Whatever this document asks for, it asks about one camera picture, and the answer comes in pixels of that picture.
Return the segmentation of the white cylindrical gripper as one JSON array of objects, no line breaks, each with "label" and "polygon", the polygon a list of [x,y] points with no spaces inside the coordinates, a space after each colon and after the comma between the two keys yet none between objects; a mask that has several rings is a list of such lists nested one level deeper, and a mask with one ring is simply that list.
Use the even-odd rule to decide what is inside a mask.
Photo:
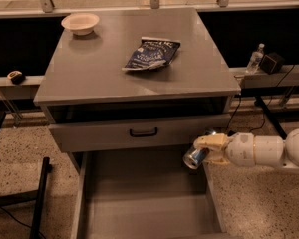
[{"label": "white cylindrical gripper", "polygon": [[[193,146],[196,149],[207,148],[212,151],[205,159],[208,163],[227,165],[230,161],[237,166],[243,167],[253,167],[255,165],[254,135],[252,133],[239,132],[230,137],[227,137],[224,133],[205,135],[197,138]],[[215,152],[222,151],[225,146],[225,154]]]}]

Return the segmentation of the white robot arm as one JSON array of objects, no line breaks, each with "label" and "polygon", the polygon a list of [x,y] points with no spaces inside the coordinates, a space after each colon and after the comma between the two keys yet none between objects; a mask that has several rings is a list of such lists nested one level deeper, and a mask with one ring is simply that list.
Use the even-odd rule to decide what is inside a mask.
[{"label": "white robot arm", "polygon": [[207,162],[232,163],[239,167],[267,166],[299,173],[299,128],[285,139],[280,136],[238,132],[232,136],[216,133],[199,137],[196,149],[207,149]]}]

